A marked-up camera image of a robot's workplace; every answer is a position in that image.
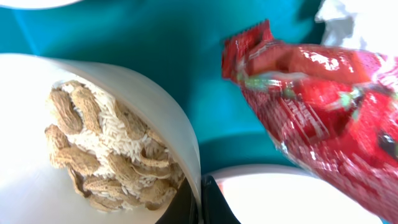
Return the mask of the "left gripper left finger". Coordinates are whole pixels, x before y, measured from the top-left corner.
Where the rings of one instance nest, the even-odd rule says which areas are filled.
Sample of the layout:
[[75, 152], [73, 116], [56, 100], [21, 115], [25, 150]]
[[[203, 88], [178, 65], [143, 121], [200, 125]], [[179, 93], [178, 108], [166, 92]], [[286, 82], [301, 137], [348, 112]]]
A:
[[198, 224], [198, 209], [190, 184], [184, 179], [169, 207], [155, 224]]

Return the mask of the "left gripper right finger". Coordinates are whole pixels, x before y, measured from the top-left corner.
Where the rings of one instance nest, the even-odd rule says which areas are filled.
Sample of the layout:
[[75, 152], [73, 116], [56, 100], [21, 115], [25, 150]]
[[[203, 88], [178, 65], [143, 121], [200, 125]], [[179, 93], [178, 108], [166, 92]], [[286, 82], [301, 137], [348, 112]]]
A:
[[211, 175], [201, 180], [201, 203], [204, 224], [240, 224]]

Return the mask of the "large pink plate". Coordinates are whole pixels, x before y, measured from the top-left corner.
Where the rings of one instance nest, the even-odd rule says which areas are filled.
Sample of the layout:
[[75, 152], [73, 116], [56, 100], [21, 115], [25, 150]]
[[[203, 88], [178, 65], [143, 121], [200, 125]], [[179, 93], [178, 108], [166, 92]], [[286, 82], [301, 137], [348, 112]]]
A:
[[235, 166], [211, 176], [240, 223], [383, 223], [332, 185], [298, 168]]

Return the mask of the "rice and peanut shells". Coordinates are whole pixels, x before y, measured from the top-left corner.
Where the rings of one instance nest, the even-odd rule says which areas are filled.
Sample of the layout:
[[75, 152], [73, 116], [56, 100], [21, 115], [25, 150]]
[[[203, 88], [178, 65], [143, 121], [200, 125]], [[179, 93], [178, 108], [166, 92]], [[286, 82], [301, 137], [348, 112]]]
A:
[[184, 173], [159, 135], [133, 111], [88, 81], [52, 88], [45, 137], [51, 165], [66, 169], [75, 192], [103, 212], [158, 210]]

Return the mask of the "white bowl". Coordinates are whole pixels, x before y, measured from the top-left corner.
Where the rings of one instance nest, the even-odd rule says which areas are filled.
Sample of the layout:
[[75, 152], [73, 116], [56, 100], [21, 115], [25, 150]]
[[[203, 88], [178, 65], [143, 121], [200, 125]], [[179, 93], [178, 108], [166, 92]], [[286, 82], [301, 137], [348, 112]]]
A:
[[158, 84], [128, 68], [95, 62], [1, 55], [1, 222], [156, 223], [157, 211], [100, 212], [48, 159], [45, 100], [54, 85], [80, 76], [127, 105], [162, 138], [190, 184], [201, 223], [198, 142], [179, 104]]

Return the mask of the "pink bowl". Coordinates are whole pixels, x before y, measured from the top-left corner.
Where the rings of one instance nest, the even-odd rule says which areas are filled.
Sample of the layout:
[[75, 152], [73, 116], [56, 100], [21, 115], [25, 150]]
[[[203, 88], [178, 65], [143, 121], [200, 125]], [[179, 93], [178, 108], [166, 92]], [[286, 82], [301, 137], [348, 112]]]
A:
[[1, 7], [9, 9], [39, 10], [68, 6], [81, 1], [82, 0], [1, 0]]

